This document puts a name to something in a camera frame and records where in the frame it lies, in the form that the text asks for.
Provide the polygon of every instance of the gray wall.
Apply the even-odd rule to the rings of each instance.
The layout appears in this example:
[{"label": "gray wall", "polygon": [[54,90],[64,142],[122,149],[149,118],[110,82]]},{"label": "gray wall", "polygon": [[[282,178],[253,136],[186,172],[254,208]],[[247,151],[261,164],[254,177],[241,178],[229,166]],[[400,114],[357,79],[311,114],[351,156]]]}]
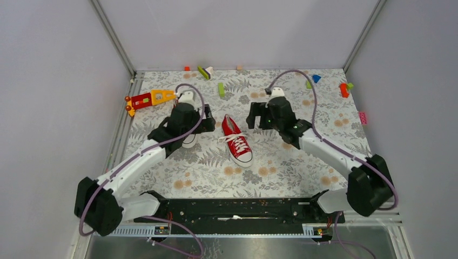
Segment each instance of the gray wall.
[{"label": "gray wall", "polygon": [[388,1],[350,66],[416,259],[456,258],[458,2]]},{"label": "gray wall", "polygon": [[0,258],[64,258],[130,79],[90,2],[0,3]]},{"label": "gray wall", "polygon": [[136,69],[343,67],[377,0],[101,0]]}]

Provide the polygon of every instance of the gray floor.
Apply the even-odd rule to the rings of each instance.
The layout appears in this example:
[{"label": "gray floor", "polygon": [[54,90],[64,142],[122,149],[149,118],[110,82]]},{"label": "gray floor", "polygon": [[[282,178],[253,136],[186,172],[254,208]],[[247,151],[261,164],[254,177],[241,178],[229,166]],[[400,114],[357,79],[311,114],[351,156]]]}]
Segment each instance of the gray floor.
[{"label": "gray floor", "polygon": [[[369,248],[378,259],[396,258],[389,235],[383,227],[339,227],[342,240],[354,241]],[[164,241],[182,250],[198,254],[199,247],[193,238],[168,238]],[[277,258],[332,258],[346,259],[349,256],[339,244],[304,244],[313,242],[305,238],[203,238],[203,258],[220,259],[277,259]],[[372,258],[358,247],[348,246],[360,258]],[[187,258],[177,252],[151,246],[144,238],[94,236],[86,259],[155,259]]]}]

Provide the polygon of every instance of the white shoelace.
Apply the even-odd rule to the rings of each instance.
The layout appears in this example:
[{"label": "white shoelace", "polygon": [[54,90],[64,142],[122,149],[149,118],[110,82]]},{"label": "white shoelace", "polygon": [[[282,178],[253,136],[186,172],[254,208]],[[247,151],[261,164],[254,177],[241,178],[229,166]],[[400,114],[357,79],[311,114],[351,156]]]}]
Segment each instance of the white shoelace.
[{"label": "white shoelace", "polygon": [[218,142],[229,142],[231,140],[234,141],[235,145],[235,151],[237,153],[242,152],[243,150],[247,149],[248,146],[246,145],[246,142],[243,141],[240,137],[247,137],[246,134],[240,133],[240,134],[231,134],[227,136],[223,136],[218,139]]}]

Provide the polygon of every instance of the red sneaker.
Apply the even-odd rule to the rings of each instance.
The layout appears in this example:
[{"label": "red sneaker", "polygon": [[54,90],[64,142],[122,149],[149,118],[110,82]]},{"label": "red sneaker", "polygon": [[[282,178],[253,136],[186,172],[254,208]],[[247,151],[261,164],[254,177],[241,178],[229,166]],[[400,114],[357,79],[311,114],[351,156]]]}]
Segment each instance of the red sneaker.
[{"label": "red sneaker", "polygon": [[232,160],[241,167],[251,166],[253,164],[253,152],[245,139],[246,135],[242,134],[237,124],[227,114],[224,116],[221,129],[224,137],[219,138],[218,141],[227,143]]}]

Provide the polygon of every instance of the floral pattern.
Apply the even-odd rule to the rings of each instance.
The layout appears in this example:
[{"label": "floral pattern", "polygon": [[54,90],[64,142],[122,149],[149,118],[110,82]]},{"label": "floral pattern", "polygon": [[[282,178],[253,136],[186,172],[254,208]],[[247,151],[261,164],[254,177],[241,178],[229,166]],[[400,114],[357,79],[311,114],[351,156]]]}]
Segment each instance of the floral pattern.
[{"label": "floral pattern", "polygon": [[[201,90],[217,121],[216,130],[198,136],[191,149],[180,148],[168,159],[154,165],[128,190],[138,195],[155,190],[165,197],[294,197],[309,196],[324,189],[340,189],[346,180],[319,158],[297,150],[282,141],[274,130],[248,129],[245,119],[252,101],[266,101],[264,88],[284,70],[215,71],[211,80],[196,72],[147,72],[140,93],[152,89],[171,89],[189,83]],[[353,98],[343,98],[339,85],[346,82],[342,69],[305,70],[318,74],[316,84],[318,110],[316,126],[326,136],[354,152],[369,154]],[[218,83],[224,83],[225,97],[218,95]],[[314,98],[299,73],[281,77],[276,86],[283,88],[297,118],[311,121]],[[129,132],[125,158],[131,155],[146,136],[169,116],[173,103],[136,111]],[[218,138],[225,113],[248,134],[254,163],[240,168],[229,159]]]}]

